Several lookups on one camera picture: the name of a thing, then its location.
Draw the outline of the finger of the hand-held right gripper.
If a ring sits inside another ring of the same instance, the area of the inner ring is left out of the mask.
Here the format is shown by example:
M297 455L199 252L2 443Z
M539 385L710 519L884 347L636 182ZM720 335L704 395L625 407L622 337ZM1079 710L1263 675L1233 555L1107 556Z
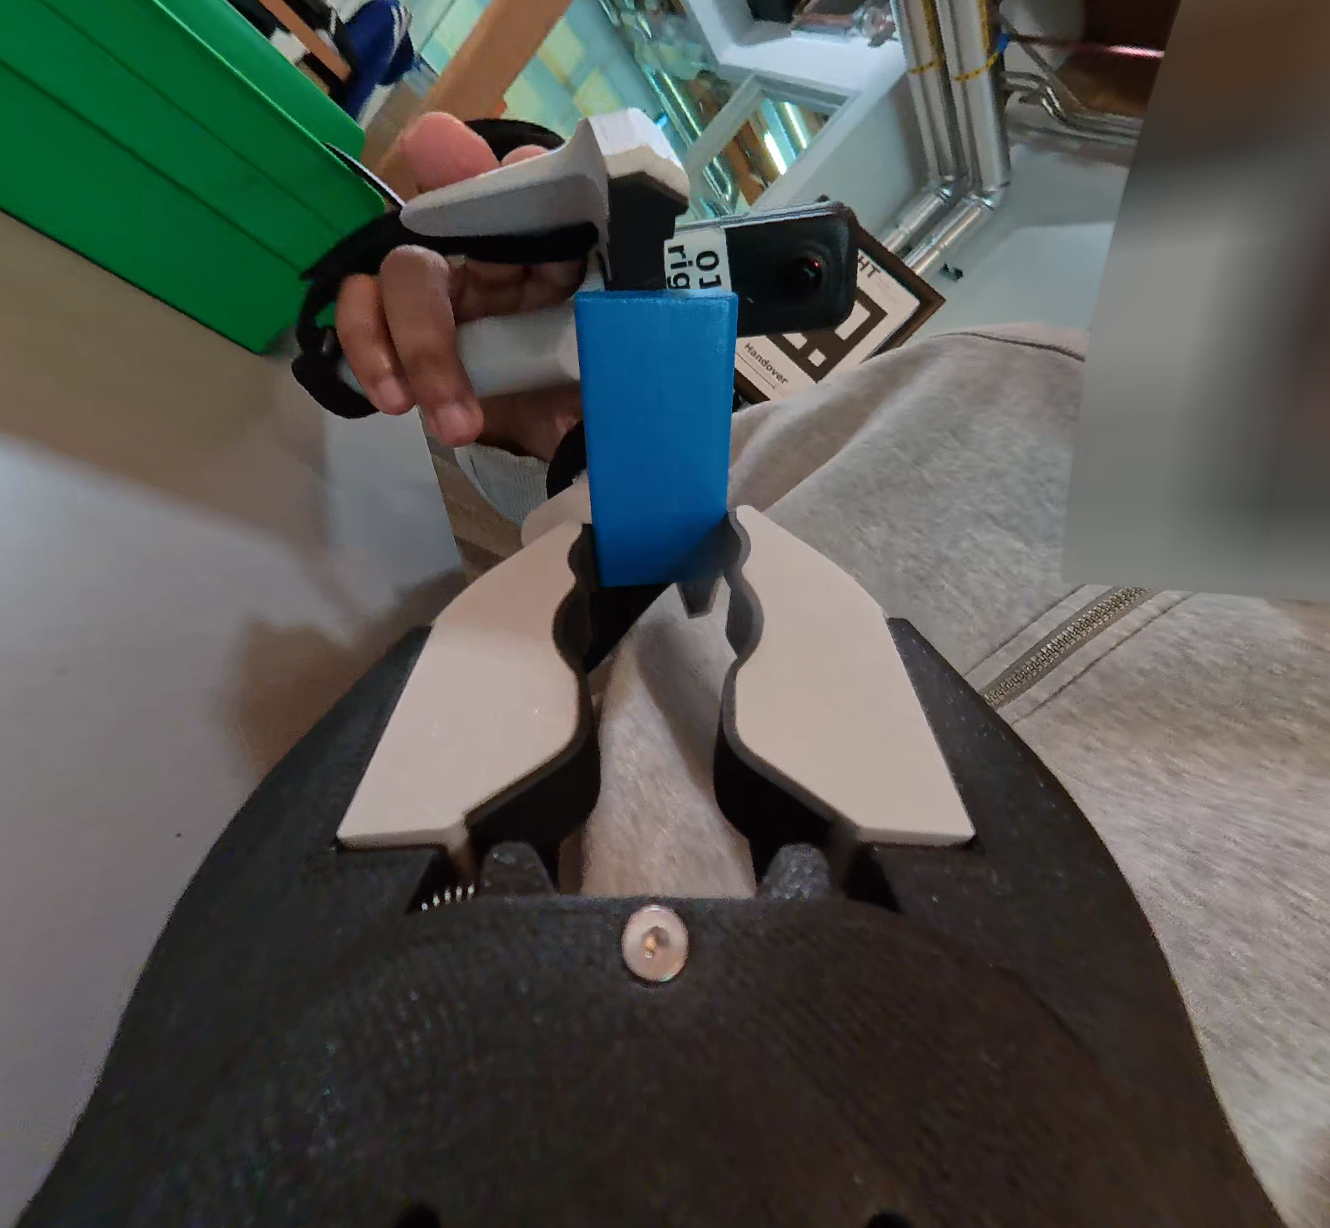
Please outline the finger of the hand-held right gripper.
M584 672L594 672L663 593L674 590L684 614L699 618L710 613L720 583L718 577L704 577L669 584L594 588L588 600L590 645L584 655Z
M571 139L510 167L421 194L400 211L416 240L491 263L592 256L605 289L665 289L665 245L690 181L640 110L582 119Z

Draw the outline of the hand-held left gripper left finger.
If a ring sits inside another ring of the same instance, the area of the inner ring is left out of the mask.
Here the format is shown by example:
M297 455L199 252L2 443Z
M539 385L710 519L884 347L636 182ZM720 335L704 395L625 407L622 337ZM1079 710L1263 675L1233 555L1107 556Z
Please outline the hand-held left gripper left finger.
M336 830L349 850L423 847L475 877L520 842L558 881L599 794L587 675L590 528L560 523L437 615Z

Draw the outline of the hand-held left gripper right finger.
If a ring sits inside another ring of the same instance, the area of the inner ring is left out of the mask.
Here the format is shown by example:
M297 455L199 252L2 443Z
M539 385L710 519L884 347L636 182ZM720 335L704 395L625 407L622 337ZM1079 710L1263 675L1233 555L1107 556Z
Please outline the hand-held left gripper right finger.
M899 622L755 506L727 519L714 792L762 876L792 843L850 863L864 846L974 837L899 651Z

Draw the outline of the blue wooden block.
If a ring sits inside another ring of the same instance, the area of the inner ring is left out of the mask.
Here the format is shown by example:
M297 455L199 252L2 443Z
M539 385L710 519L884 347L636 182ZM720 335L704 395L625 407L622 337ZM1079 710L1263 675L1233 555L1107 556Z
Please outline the blue wooden block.
M604 290L573 306L599 581L699 576L727 511L738 297Z

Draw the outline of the green plastic bin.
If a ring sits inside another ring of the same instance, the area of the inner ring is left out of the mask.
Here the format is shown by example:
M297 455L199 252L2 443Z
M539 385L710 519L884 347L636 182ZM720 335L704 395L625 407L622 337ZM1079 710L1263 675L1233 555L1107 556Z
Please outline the green plastic bin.
M2 0L2 212L263 355L383 204L365 133L226 0Z

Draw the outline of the person's right hand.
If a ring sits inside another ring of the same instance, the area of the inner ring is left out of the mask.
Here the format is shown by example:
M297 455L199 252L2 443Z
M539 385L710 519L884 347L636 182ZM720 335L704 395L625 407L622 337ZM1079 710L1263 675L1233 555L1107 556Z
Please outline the person's right hand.
M341 351L377 412L417 412L448 447L481 443L550 461L582 420L578 388L479 399L457 355L457 327L558 306L584 273L580 262L507 266L399 246L374 274L341 283Z

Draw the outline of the framed marker sign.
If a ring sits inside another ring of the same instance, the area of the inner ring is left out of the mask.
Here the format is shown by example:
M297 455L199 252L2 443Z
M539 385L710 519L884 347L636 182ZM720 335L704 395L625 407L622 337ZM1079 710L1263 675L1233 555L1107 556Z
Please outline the framed marker sign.
M742 337L735 409L798 396L901 347L942 306L942 296L861 225L856 225L856 303L833 328Z

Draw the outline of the blue jacket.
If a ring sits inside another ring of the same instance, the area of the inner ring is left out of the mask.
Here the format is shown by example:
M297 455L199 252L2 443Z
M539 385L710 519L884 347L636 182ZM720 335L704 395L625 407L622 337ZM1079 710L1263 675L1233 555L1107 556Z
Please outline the blue jacket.
M413 69L408 28L410 13L400 0L366 0L341 21L335 41L350 69L341 88L341 107L356 122L377 89L394 88Z

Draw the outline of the wooden post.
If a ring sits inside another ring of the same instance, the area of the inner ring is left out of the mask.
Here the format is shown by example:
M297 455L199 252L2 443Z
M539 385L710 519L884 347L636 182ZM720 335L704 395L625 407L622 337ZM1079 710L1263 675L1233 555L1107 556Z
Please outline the wooden post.
M374 164L394 194L413 195L418 182L407 171L403 131L417 117L438 112L457 120L503 112L506 89L537 54L574 0L491 0L424 99L414 103Z

